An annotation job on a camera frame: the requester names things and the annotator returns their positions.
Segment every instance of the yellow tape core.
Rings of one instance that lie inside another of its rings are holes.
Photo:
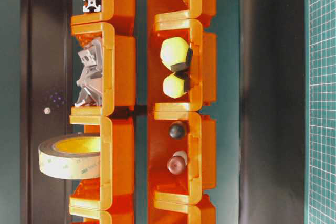
[[[55,149],[67,153],[92,153],[100,151],[100,137],[74,137],[54,145]]]

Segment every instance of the black knob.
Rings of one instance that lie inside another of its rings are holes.
[[[169,127],[169,135],[173,139],[181,139],[186,135],[187,127],[183,122],[175,122]]]

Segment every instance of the small black part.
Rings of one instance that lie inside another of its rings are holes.
[[[190,90],[190,78],[186,71],[179,71],[175,73],[175,76],[184,80],[184,92],[188,92]]]
[[[171,65],[170,70],[172,72],[178,72],[178,71],[183,71],[183,70],[188,69],[190,67],[192,58],[193,58],[193,50],[189,48],[187,52],[186,62]]]
[[[186,80],[184,80],[184,92],[189,92],[190,90],[190,78],[187,78]]]
[[[178,121],[169,127],[169,136],[173,139],[181,139],[185,136],[186,131],[185,123]]]
[[[184,81],[186,79],[189,79],[189,75],[185,71],[178,71],[178,72],[175,73],[175,76],[178,77],[178,78],[180,78],[180,79],[182,79],[182,80],[184,80]]]
[[[170,70],[172,72],[178,72],[183,71],[189,68],[189,65],[187,63],[178,63],[170,66]]]
[[[191,64],[191,60],[193,59],[193,54],[194,54],[194,51],[191,49],[191,48],[189,48],[188,49],[188,52],[187,52],[187,61],[186,61],[186,63],[190,66],[190,64]]]

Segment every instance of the dark red knob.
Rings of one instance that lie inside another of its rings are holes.
[[[167,167],[172,174],[181,174],[186,168],[185,160],[181,156],[171,157],[167,162]]]

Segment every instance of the round knob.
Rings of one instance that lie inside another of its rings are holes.
[[[186,125],[183,122],[175,122],[169,127],[169,135],[173,139],[181,139],[186,134]]]
[[[172,174],[181,174],[186,168],[185,160],[181,156],[171,157],[167,162],[167,167]]]

